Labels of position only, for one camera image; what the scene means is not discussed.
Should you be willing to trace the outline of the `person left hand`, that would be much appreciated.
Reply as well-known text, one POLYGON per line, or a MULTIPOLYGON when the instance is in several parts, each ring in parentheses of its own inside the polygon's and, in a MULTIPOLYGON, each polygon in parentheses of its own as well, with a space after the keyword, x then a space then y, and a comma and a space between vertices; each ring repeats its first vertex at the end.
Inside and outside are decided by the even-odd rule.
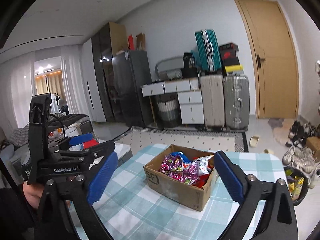
POLYGON ((44 191, 44 186, 42 184, 28 184, 26 181, 22 186, 23 194, 27 202, 34 209, 38 209, 40 205, 40 200, 44 191))

